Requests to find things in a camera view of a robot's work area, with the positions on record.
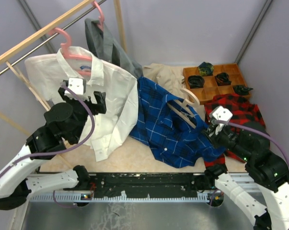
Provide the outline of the beige hanger front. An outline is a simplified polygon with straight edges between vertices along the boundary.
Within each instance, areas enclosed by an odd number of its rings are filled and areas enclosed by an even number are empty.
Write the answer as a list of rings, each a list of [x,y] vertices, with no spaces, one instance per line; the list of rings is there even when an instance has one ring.
[[[189,101],[188,99],[184,99],[183,102],[179,100],[174,100],[181,108],[187,111],[187,113],[191,116],[191,118],[195,117],[192,111],[188,108],[191,106],[193,108],[197,108],[200,106],[200,100],[188,89],[181,88],[180,91],[187,96],[189,96],[193,101]],[[196,125],[185,115],[183,112],[179,111],[175,107],[173,107],[170,103],[167,103],[168,107],[173,110],[179,117],[181,117],[185,122],[187,122],[192,128],[196,128]]]

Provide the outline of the beige hanger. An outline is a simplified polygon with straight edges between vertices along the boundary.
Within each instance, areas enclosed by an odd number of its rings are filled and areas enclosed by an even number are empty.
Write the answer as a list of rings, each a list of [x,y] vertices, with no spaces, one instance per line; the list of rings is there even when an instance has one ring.
[[[193,108],[197,108],[200,106],[200,100],[188,89],[181,88],[180,91],[187,96],[189,96],[193,101],[189,101],[188,99],[184,99],[183,102],[179,100],[174,100],[181,108],[187,111],[187,113],[191,116],[191,118],[195,117],[192,111],[188,108],[191,106]],[[183,112],[179,111],[175,107],[173,107],[170,103],[167,103],[168,107],[173,110],[179,117],[181,117],[185,122],[187,122],[192,128],[196,128],[196,125],[185,115]]]
[[[30,90],[30,92],[35,96],[36,100],[40,102],[40,104],[45,108],[46,111],[50,110],[50,105],[46,102],[46,100],[37,92],[34,86],[30,83],[30,81],[23,75],[18,67],[14,68],[12,64],[8,61],[5,62],[8,68],[14,73],[14,75],[20,79],[26,87]]]

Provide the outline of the blue plaid shirt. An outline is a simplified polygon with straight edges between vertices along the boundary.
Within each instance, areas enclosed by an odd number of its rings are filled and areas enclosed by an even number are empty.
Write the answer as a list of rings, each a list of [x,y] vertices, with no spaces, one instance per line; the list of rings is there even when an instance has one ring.
[[[154,158],[175,168],[194,166],[198,158],[212,162],[225,152],[202,134],[207,124],[191,108],[191,127],[169,106],[186,113],[175,101],[183,101],[145,77],[138,79],[138,120],[130,136],[149,146]]]

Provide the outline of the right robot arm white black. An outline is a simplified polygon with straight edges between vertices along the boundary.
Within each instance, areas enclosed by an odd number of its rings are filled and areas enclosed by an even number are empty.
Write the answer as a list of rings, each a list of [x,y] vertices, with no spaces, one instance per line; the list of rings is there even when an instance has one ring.
[[[238,127],[238,134],[231,130]],[[214,147],[225,147],[246,162],[265,204],[256,201],[217,164],[205,170],[205,184],[219,189],[246,215],[255,230],[289,230],[289,165],[263,144],[272,138],[256,129],[214,121],[202,132]]]

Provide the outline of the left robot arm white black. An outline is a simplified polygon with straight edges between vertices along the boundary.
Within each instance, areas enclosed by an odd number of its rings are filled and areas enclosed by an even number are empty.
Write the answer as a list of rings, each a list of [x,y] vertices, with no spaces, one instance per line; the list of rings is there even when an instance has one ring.
[[[45,112],[45,125],[28,137],[19,153],[0,171],[0,210],[15,209],[38,193],[85,190],[91,184],[88,171],[81,165],[62,173],[28,177],[43,163],[84,144],[93,134],[94,115],[106,113],[105,92],[93,93],[96,103],[82,99],[65,84],[58,93],[64,101]],[[67,149],[64,141],[72,147]]]

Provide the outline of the red black plaid shirt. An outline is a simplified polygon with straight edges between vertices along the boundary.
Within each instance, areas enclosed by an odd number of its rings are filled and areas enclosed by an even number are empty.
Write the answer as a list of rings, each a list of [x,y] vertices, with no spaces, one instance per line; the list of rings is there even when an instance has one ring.
[[[209,123],[209,114],[218,106],[222,106],[233,114],[231,122],[257,129],[266,130],[266,124],[258,105],[252,104],[248,99],[237,94],[224,94],[214,96],[212,101],[205,104],[205,122]]]

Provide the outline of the white shirt on hanger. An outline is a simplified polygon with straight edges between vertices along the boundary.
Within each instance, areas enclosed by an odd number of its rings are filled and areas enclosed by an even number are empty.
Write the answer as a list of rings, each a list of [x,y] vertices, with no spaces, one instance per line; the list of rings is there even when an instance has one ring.
[[[94,150],[96,161],[103,161],[125,142],[137,123],[137,79],[82,47],[72,48],[72,52],[91,54],[92,62],[65,59],[60,50],[29,57],[24,62],[28,79],[45,100],[57,104],[63,101],[58,93],[63,80],[80,78],[79,71],[89,73],[84,76],[86,95],[94,100],[94,91],[106,92],[106,114],[95,116],[94,132],[85,145]]]

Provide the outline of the pink hanger under white shirt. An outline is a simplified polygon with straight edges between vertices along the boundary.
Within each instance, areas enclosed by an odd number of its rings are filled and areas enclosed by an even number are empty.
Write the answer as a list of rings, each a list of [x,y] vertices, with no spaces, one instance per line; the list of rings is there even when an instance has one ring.
[[[72,48],[76,48],[76,46],[72,46],[72,38],[71,36],[65,32],[61,28],[54,28],[50,30],[47,34],[48,35],[54,35],[55,33],[60,34],[65,37],[66,42],[61,43],[61,53],[65,59],[73,59],[73,60],[81,60],[81,61],[87,61],[87,62],[92,62],[92,55],[90,54],[76,54],[75,52],[72,52]]]

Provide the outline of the grey shirt on hanger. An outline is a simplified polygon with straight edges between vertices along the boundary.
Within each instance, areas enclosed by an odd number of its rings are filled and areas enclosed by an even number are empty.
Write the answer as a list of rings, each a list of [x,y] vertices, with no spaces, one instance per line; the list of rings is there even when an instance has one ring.
[[[125,52],[106,25],[101,30],[97,20],[85,19],[85,36],[89,51],[96,57],[125,69],[137,79],[143,75],[142,66]]]

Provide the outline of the beige hanger back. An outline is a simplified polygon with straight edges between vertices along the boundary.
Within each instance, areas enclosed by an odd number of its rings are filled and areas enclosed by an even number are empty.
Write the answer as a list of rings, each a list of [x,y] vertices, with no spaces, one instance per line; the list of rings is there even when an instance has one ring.
[[[30,90],[30,92],[35,96],[36,100],[40,102],[40,104],[45,108],[46,111],[50,110],[50,105],[46,102],[46,100],[37,92],[34,86],[30,83],[30,81],[23,75],[18,67],[14,68],[12,64],[8,61],[5,62],[8,68],[14,73],[14,75],[20,79],[26,87]]]

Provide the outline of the pink hanger under grey shirt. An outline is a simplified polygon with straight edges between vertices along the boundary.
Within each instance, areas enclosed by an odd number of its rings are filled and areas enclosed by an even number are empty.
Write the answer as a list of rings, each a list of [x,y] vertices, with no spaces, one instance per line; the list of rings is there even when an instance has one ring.
[[[104,30],[104,13],[103,13],[101,7],[99,6],[99,4],[97,3],[97,1],[94,0],[91,3],[91,5],[94,6],[99,12],[99,17],[98,17],[99,18],[99,22],[98,22],[97,26],[99,27],[99,29],[101,31],[103,31]]]

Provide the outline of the beige shirt on table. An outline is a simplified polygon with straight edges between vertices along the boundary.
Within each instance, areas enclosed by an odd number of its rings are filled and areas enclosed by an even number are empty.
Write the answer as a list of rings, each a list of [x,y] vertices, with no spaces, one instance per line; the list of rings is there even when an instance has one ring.
[[[181,91],[182,88],[186,88],[183,69],[184,67],[181,66],[156,63],[142,68],[144,77],[162,86],[171,94],[186,99],[187,95]]]

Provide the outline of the dark rolled cloth right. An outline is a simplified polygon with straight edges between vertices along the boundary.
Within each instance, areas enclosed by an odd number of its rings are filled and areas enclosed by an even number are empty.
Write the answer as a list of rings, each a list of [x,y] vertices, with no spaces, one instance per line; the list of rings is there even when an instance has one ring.
[[[245,85],[234,85],[233,90],[240,96],[247,96],[249,95],[250,91],[253,90],[253,88],[247,87]]]

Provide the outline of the wooden compartment tray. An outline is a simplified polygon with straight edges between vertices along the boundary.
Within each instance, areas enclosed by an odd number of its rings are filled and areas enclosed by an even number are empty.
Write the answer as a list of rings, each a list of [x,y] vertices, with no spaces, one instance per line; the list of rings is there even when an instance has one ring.
[[[230,85],[219,86],[217,84],[215,77],[217,74],[223,72],[229,75]],[[201,105],[210,102],[216,95],[235,93],[233,87],[236,85],[244,85],[247,87],[240,68],[236,63],[214,65],[213,75],[203,77],[205,82],[202,88],[191,89],[188,78],[193,75],[200,75],[198,67],[186,67],[183,69],[186,88],[198,98]]]

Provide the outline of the black rolled cloth middle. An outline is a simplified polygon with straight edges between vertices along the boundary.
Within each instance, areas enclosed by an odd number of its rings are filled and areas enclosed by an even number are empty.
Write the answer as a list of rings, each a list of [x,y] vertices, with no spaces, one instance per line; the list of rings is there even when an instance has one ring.
[[[229,75],[226,72],[219,73],[215,76],[215,80],[218,86],[227,86],[231,85]]]

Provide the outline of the black rolled cloth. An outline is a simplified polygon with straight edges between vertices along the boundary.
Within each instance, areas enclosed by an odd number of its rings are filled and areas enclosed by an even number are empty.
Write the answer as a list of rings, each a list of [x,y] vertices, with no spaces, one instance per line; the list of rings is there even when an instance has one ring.
[[[218,86],[227,86],[231,85],[229,75],[226,72],[219,73],[215,76],[215,80]]]
[[[191,89],[203,88],[205,80],[202,76],[192,75],[188,77],[188,84]]]

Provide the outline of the metal hanging rod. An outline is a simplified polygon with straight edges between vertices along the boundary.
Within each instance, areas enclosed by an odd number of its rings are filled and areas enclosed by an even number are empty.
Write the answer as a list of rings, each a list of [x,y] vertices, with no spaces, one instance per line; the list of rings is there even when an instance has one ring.
[[[63,22],[65,22],[67,19],[71,18],[73,15],[75,15],[76,13],[80,12],[81,10],[83,10],[84,8],[86,8],[87,6],[91,5],[91,3],[93,2],[93,0],[83,0],[82,2],[78,3],[76,6],[74,6],[73,8],[71,8],[70,10],[68,10],[67,12],[65,12],[64,14],[62,14],[61,16],[59,16],[58,18],[54,19],[52,22],[50,22],[49,24],[47,24],[46,26],[44,26],[43,28],[39,29],[38,31],[36,31],[35,33],[33,33],[32,35],[30,35],[28,38],[24,39],[23,41],[21,41],[20,43],[18,43],[17,45],[15,45],[14,47],[12,47],[11,49],[9,49],[8,51],[6,51],[5,53],[3,53],[2,55],[0,55],[0,65],[4,64],[6,61],[9,61],[10,58],[12,58],[13,56],[17,55],[18,53],[20,53],[22,50],[24,50],[25,48],[27,48],[28,46],[30,46],[31,44],[33,44],[34,42],[36,42],[38,39],[42,38],[44,35],[46,35],[50,30],[54,29],[55,27],[58,27],[60,24],[62,24]],[[93,10],[95,10],[96,8],[94,6],[91,5],[91,8],[89,8],[88,10],[86,10],[85,12],[83,12],[80,16],[78,16],[76,19],[74,19],[73,21],[71,21],[69,24],[67,24],[65,27],[63,27],[63,30],[68,29],[69,27],[71,27],[72,25],[74,25],[76,22],[78,22],[80,19],[82,19],[84,16],[86,16],[87,14],[89,14],[90,12],[92,12]],[[17,65],[18,63],[20,63],[22,60],[24,60],[26,57],[28,57],[30,54],[34,53],[36,50],[38,50],[39,48],[43,47],[44,45],[46,45],[47,43],[49,43],[53,38],[55,38],[58,34],[55,33],[52,36],[47,37],[47,39],[43,42],[41,42],[39,45],[37,45],[36,47],[34,47],[33,49],[31,49],[30,51],[28,51],[27,53],[25,53],[23,56],[21,56],[20,58],[18,58],[17,60],[15,60],[12,63],[12,66]],[[8,67],[2,69],[0,71],[0,76],[2,74],[4,74],[5,72],[7,72],[9,70]]]

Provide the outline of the black rolled cloth left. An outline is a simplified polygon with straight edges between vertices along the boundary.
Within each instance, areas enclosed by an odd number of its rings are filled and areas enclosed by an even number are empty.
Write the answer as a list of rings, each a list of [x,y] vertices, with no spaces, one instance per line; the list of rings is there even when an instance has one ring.
[[[191,89],[203,88],[205,80],[202,76],[192,75],[188,77],[188,84]]]

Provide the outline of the green blue rolled cloth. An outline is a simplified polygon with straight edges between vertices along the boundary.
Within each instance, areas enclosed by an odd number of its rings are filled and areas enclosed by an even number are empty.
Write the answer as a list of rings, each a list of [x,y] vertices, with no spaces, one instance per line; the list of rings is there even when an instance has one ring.
[[[202,62],[198,66],[198,71],[200,76],[212,76],[214,71],[214,66],[209,62]]]

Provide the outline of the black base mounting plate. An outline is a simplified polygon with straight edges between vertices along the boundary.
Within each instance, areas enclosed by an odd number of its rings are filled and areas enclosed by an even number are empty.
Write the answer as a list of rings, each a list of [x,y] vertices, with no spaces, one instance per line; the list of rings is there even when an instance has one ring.
[[[209,179],[193,173],[110,173],[90,174],[90,180],[82,188],[66,188],[66,191],[93,191],[95,198],[121,196],[127,198],[181,198],[197,197],[198,192],[211,189]]]

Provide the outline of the wooden clothes rack frame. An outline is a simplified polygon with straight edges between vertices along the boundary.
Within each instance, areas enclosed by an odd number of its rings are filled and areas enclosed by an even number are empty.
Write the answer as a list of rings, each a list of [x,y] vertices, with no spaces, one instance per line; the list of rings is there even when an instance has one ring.
[[[78,22],[80,19],[85,17],[87,14],[92,12],[94,9],[99,9],[100,12],[100,20],[102,21],[103,18],[103,12],[100,9],[100,5],[102,5],[106,0],[101,0],[98,3],[96,3],[96,0],[83,0],[80,3],[78,3],[76,6],[74,6],[72,9],[68,10],[64,14],[60,15],[58,18],[50,22],[44,27],[41,27],[38,29],[34,34],[30,35],[28,38],[25,40],[21,41],[2,55],[0,55],[0,65],[3,65],[3,63],[6,63],[7,67],[5,67],[3,70],[0,71],[0,76],[4,74],[5,72],[11,70],[14,75],[20,79],[26,86],[27,88],[32,92],[32,94],[35,96],[35,98],[41,103],[41,105],[47,110],[49,109],[49,105],[46,103],[42,97],[38,96],[38,93],[33,89],[33,87],[29,84],[29,82],[25,79],[25,76],[22,75],[21,71],[17,71],[17,69],[14,69],[13,66],[17,65],[21,61],[23,61],[25,58],[27,58],[30,54],[38,50],[39,48],[43,47],[46,45],[48,42],[51,41],[54,37],[58,35],[58,33],[55,33],[54,35],[50,36],[49,38],[43,40],[42,43],[37,45],[35,48],[31,49],[28,51],[26,54],[21,56],[19,59],[14,61],[12,64],[9,62],[9,59],[16,54],[20,53],[22,50],[27,48],[29,45],[34,43],[36,40],[40,38],[44,38],[47,33],[50,31],[54,30],[55,27],[58,27],[59,24],[62,24],[65,22],[67,19],[72,17],[74,14],[77,12],[81,11],[88,5],[92,5],[91,8],[89,8],[87,11],[82,13],[80,16],[78,16],[76,19],[71,21],[69,24],[67,24],[65,27],[63,27],[61,30],[66,30],[72,25],[74,25],[76,22]],[[114,8],[115,8],[115,13],[116,13],[116,21],[117,21],[117,26],[118,26],[118,32],[119,32],[119,37],[120,37],[120,43],[122,48],[124,49],[125,52],[127,52],[127,44],[126,44],[126,37],[125,37],[125,29],[124,29],[124,24],[123,24],[123,17],[122,17],[122,11],[121,11],[121,4],[119,0],[114,0]],[[17,129],[19,132],[21,132],[24,135],[30,135],[27,130],[25,130],[22,126],[8,118],[5,114],[0,112],[0,119],[12,126],[13,128]]]

